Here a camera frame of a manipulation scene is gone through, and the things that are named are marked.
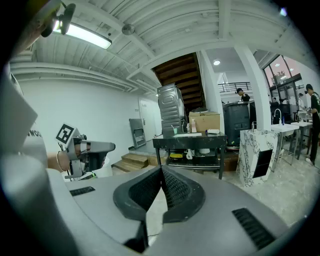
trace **railing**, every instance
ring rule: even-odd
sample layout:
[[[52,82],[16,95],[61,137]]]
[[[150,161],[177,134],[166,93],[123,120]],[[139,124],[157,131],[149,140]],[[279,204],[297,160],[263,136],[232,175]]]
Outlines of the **railing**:
[[[236,92],[238,88],[241,88],[244,92],[252,91],[250,82],[231,82],[231,83],[219,83],[220,93]]]

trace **marble pedestal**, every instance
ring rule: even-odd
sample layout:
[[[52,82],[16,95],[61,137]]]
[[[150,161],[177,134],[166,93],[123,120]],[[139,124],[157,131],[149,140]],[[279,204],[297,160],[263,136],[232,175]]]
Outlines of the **marble pedestal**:
[[[264,183],[275,160],[278,133],[256,129],[240,131],[236,173],[245,187]]]

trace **bottle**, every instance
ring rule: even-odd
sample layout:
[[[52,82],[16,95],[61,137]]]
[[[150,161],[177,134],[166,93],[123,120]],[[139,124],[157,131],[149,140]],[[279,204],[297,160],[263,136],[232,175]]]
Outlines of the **bottle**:
[[[191,122],[191,132],[192,132],[192,133],[196,133],[196,132],[197,132],[196,122],[195,122],[194,119],[192,119],[192,122]]]

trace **white ceiling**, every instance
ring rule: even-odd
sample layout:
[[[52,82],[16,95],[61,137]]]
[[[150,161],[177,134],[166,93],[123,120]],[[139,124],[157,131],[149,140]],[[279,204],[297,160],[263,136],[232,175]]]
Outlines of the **white ceiling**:
[[[87,80],[151,94],[160,86],[151,68],[188,53],[212,49],[208,51],[210,58],[227,60],[219,69],[227,63],[226,69],[240,68],[232,48],[238,40],[251,49],[283,54],[309,67],[318,65],[292,22],[267,0],[64,2],[76,4],[73,23],[109,37],[112,45],[104,50],[56,33],[41,37],[31,51],[12,61],[18,80],[41,76],[79,79],[88,73],[91,77]],[[124,24],[134,25],[135,33],[123,35]],[[37,63],[46,64],[40,69]]]

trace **faucet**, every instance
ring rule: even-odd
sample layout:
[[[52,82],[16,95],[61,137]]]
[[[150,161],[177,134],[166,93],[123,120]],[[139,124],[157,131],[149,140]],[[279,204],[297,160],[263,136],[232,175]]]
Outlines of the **faucet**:
[[[252,133],[255,132],[255,125],[257,125],[257,124],[256,124],[256,121],[253,121],[253,122],[252,122],[252,125],[251,125],[251,126],[252,126],[252,130],[251,130]]]
[[[277,108],[277,109],[274,111],[273,117],[274,117],[274,118],[276,117],[276,111],[277,111],[277,110],[279,110],[279,112],[280,112],[279,124],[281,124],[281,111],[280,111],[279,108]]]

